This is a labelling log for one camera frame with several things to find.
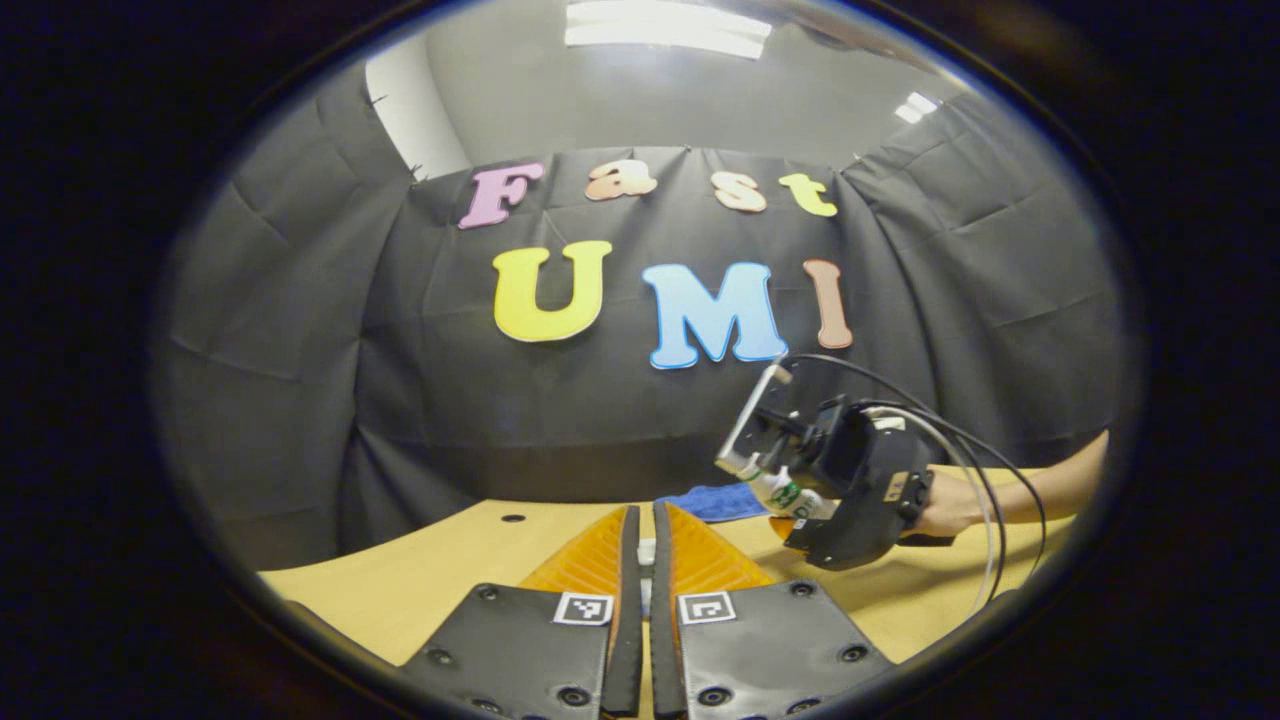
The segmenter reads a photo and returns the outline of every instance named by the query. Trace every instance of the black cable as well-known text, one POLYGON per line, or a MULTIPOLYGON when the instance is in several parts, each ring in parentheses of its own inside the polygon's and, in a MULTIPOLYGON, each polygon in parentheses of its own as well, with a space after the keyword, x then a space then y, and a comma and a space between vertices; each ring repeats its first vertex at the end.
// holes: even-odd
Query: black cable
MULTIPOLYGON (((901 402, 883 401, 883 400, 877 400, 876 402, 878 402, 881 405, 886 405, 888 407, 893 407, 895 405, 897 405, 897 406, 902 405, 901 402)), ((986 442, 982 442, 980 439, 978 439, 978 438, 973 437, 972 434, 961 430, 960 428, 955 427, 954 424, 943 420, 942 418, 940 418, 937 415, 937 413, 933 413, 928 407, 920 409, 920 414, 924 415, 931 421, 934 421, 934 423, 942 425, 942 428, 945 428, 947 430, 951 430, 952 433, 955 433, 959 439, 968 439, 969 442, 972 442, 972 443, 977 445, 978 447, 986 450, 987 452, 995 455, 996 460, 1000 460, 1000 462, 1005 468, 1007 468, 1010 471, 1012 471, 1014 475, 1018 478, 1018 480, 1021 482, 1023 486, 1027 488, 1027 492, 1029 492, 1032 495, 1032 500, 1036 501, 1036 511, 1039 514, 1039 520, 1041 520, 1041 546, 1039 546, 1039 551, 1036 553, 1036 561, 1032 562, 1032 570, 1030 570, 1032 573, 1034 573, 1036 568, 1039 566, 1041 557, 1044 555, 1044 546, 1048 543, 1048 521, 1047 521, 1047 519, 1044 516, 1044 501, 1041 500, 1039 492, 1037 492, 1036 487, 1032 486, 1030 480, 1027 479, 1027 475, 1024 475, 1023 471, 1019 470, 1016 465, 1014 465, 1012 462, 1010 462, 1009 459, 1005 457, 995 447, 991 447, 986 442)))
MULTIPOLYGON (((904 413, 908 413, 908 409, 902 407, 901 402, 873 401, 869 405, 879 405, 882 407, 900 407, 904 413)), ((932 413, 928 413, 927 410, 922 413, 918 409, 913 409, 913 410, 910 410, 910 413, 911 414, 919 414, 919 415, 932 415, 932 413)), ((929 421, 928 418, 920 418, 920 420, 916 420, 916 423, 920 423, 920 421, 927 421, 931 425, 933 424, 932 421, 929 421)), ((973 466, 974 470, 978 471, 978 478, 982 480, 982 487, 987 491, 987 498, 991 500, 991 506, 996 510, 996 527, 1000 528, 1000 560, 996 564, 996 578, 991 583, 991 591, 987 593, 987 603, 989 603, 992 600, 995 600, 995 597, 996 597, 996 588, 1000 587, 1000 580, 1005 575, 1006 548, 1009 547, 1009 538, 1005 534, 1005 514, 1000 510, 1000 501, 996 500, 996 489, 991 486, 991 480, 987 478, 986 470, 982 469, 982 464, 978 462, 978 456, 973 452, 973 448, 969 447, 969 443, 965 442, 965 439, 963 437, 960 437, 960 436, 957 436, 955 433, 945 433, 943 430, 946 428, 943 428, 943 430, 940 430, 938 428, 932 428, 932 429, 934 432, 937 432, 938 434, 946 437, 947 442, 951 442, 951 443, 959 446, 959 451, 957 452, 963 454, 963 456, 955 457, 955 461, 956 462, 968 462, 969 465, 973 466)))
POLYGON ((795 365, 795 363, 788 363, 788 360, 820 360, 823 363, 833 363, 833 364, 840 365, 841 368, 844 368, 846 370, 852 370, 854 373, 858 373, 859 375, 864 375, 867 378, 870 378, 870 379, 878 382, 879 384, 882 384, 882 386, 890 388, 891 391, 896 392, 901 397, 906 398, 911 405, 915 405, 916 407, 920 407, 922 410, 929 410, 928 405, 925 405, 925 404, 920 402, 919 400, 916 400, 915 397, 913 397, 911 393, 909 393, 905 389, 895 386, 888 379, 886 379, 886 378, 883 378, 881 375, 877 375, 876 373, 868 370, 867 368, 863 368, 861 365, 854 365, 849 360, 841 360, 840 357, 832 357, 831 355, 818 355, 817 352, 800 352, 797 355, 788 355, 788 356, 783 357, 782 365, 785 368, 790 368, 791 365, 795 365))
MULTIPOLYGON (((977 445, 978 447, 986 450, 987 452, 995 455, 996 460, 1000 460, 1000 462, 1004 464, 1005 468, 1009 468, 1009 470, 1011 470, 1014 473, 1014 475, 1018 478, 1018 480, 1021 482, 1024 487, 1027 487, 1027 492, 1032 493, 1032 500, 1036 501, 1036 511, 1039 514, 1039 519, 1041 519, 1041 546, 1039 546, 1039 552, 1036 553, 1036 561, 1032 562, 1032 573, 1036 571, 1036 568, 1039 566, 1041 557, 1044 555, 1044 546, 1048 544, 1048 521, 1044 518, 1044 502, 1041 500, 1039 493, 1036 492, 1036 488, 1032 487, 1032 483, 1030 483, 1030 480, 1027 479, 1027 475, 1023 475, 1023 471, 1019 470, 1012 462, 1010 462, 1007 457, 1005 457, 995 447, 991 447, 989 445, 982 442, 980 439, 975 438, 974 436, 972 436, 972 434, 961 430, 960 428, 952 425, 951 423, 943 420, 942 418, 938 416, 937 413, 934 413, 933 410, 931 410, 928 405, 920 402, 914 396, 911 396, 911 393, 909 393, 905 389, 895 386, 888 379, 886 379, 886 378, 883 378, 883 377, 881 377, 881 375, 878 375, 878 374, 868 370, 867 368, 863 368, 861 365, 855 365, 855 364, 850 363, 849 360, 841 360, 840 357, 832 357, 831 355, 818 355, 815 352, 800 352, 800 354, 796 354, 796 355, 788 355, 788 356, 783 357, 783 360, 782 360, 781 364, 783 366, 786 366, 786 368, 790 368, 790 366, 795 365, 796 360, 820 360, 823 363, 832 363, 832 364, 838 365, 838 366, 841 366, 841 368, 844 368, 846 370, 850 370, 850 372, 856 373, 859 375, 863 375, 865 378, 870 378, 872 380, 876 380, 877 383, 887 387, 888 389, 896 392, 899 396, 901 396, 905 400, 908 400, 914 406, 914 409, 920 410, 923 413, 923 415, 925 418, 928 418, 929 420, 933 420, 933 421, 938 423, 943 428, 946 428, 946 429, 951 430, 952 433, 960 436, 960 438, 968 439, 969 442, 972 442, 972 443, 977 445)), ((902 404, 900 404, 900 402, 895 404, 892 401, 881 401, 881 400, 877 400, 876 402, 878 402, 881 405, 887 405, 890 407, 892 407, 893 405, 897 405, 900 407, 902 406, 902 404)), ((979 464, 977 462, 977 459, 974 459, 974 468, 978 468, 978 466, 979 466, 979 464)))

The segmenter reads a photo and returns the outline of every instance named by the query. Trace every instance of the wooden table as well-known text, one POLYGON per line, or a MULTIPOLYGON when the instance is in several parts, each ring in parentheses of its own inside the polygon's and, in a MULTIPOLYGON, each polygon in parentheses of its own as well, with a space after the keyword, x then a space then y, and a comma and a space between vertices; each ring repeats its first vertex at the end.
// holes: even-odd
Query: wooden table
MULTIPOLYGON (((1016 482, 991 471, 993 484, 1016 482)), ((261 573, 280 596, 301 602, 374 655, 403 665, 477 583, 517 585, 562 544, 622 503, 541 503, 486 500, 415 533, 353 555, 261 573), (507 515, 524 515, 509 523, 507 515)), ((640 537, 653 537, 641 507, 640 537)), ((1048 524, 1048 550, 1062 543, 1070 518, 1048 524)), ((956 628, 982 583, 987 538, 982 525, 950 548, 895 547, 861 568, 828 573, 782 547, 765 516, 712 525, 778 582, 812 578, 872 642, 901 662, 956 628)), ((1021 584, 1039 543, 1039 525, 1009 525, 1001 588, 1021 584)), ((640 716, 652 716, 648 626, 640 716)))

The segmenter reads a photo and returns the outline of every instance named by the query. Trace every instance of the screw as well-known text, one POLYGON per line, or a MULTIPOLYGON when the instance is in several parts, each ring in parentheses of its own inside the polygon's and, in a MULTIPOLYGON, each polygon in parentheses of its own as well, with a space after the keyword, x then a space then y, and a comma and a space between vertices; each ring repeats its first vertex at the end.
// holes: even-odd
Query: screw
POLYGON ((453 665, 453 656, 443 650, 426 651, 426 659, 436 665, 453 665))
POLYGON ((717 705, 724 705, 731 697, 733 697, 733 693, 728 692, 728 688, 707 688, 698 693, 698 702, 708 707, 716 707, 717 705))
POLYGON ((479 707, 480 710, 488 710, 489 712, 493 712, 494 715, 502 715, 502 707, 498 707, 498 705, 495 705, 495 703, 493 703, 493 702, 490 702, 488 700, 476 698, 476 700, 471 701, 471 705, 479 707))
POLYGON ((801 710, 809 710, 810 707, 818 705, 819 702, 822 702, 822 701, 818 700, 818 698, 815 698, 815 697, 810 697, 809 700, 801 700, 800 702, 797 702, 797 703, 795 703, 795 705, 792 705, 791 707, 787 708, 787 715, 795 715, 796 712, 800 712, 801 710))
POLYGON ((564 688, 559 692, 561 702, 570 707, 581 707, 591 702, 591 693, 581 688, 564 688))
POLYGON ((840 653, 841 662, 858 662, 864 657, 867 657, 867 648, 860 644, 846 647, 845 651, 840 653))

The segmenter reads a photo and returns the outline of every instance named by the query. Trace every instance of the person's hand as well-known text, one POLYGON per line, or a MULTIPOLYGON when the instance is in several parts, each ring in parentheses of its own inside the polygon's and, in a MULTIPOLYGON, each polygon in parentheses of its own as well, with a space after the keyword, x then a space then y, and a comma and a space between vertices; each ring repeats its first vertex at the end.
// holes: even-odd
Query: person's hand
POLYGON ((973 495, 969 483, 933 471, 933 487, 924 511, 915 527, 904 530, 904 536, 925 534, 934 537, 955 537, 961 530, 982 521, 982 509, 973 495))

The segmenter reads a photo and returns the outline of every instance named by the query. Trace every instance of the letter u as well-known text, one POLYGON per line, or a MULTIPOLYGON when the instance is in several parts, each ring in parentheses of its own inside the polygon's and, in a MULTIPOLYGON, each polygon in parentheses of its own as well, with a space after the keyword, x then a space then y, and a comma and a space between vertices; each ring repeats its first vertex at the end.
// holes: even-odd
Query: letter u
POLYGON ((604 299, 604 256, 613 245, 588 240, 564 246, 564 258, 573 261, 573 297, 561 310, 538 307, 538 269, 550 258, 545 247, 509 250, 493 259, 498 269, 498 290, 493 299, 493 319, 508 337, 524 342, 548 342, 572 337, 591 327, 604 299))

